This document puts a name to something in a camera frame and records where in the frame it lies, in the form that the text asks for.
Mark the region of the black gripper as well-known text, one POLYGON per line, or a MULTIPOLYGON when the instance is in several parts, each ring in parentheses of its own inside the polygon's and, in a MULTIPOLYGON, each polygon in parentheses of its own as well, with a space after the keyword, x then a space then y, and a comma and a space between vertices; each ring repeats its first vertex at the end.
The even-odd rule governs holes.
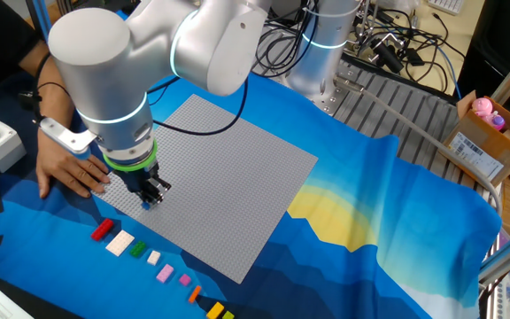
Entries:
POLYGON ((136 192, 144 203, 150 202, 147 192, 151 195, 151 203, 156 205, 163 201, 164 196, 171 189, 170 183, 158 177, 157 161, 134 171, 121 171, 115 168, 113 173, 122 179, 129 191, 136 192))

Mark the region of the person's left hand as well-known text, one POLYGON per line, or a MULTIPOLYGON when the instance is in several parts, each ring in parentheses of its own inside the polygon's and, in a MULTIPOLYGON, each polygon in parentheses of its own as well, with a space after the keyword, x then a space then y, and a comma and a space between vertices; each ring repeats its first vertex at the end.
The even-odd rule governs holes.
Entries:
POLYGON ((109 183, 110 178, 108 168, 101 160, 94 155, 77 159, 42 132, 37 137, 35 172, 40 198, 49 195, 52 178, 83 198, 89 198, 90 191, 104 192, 103 183, 109 183))

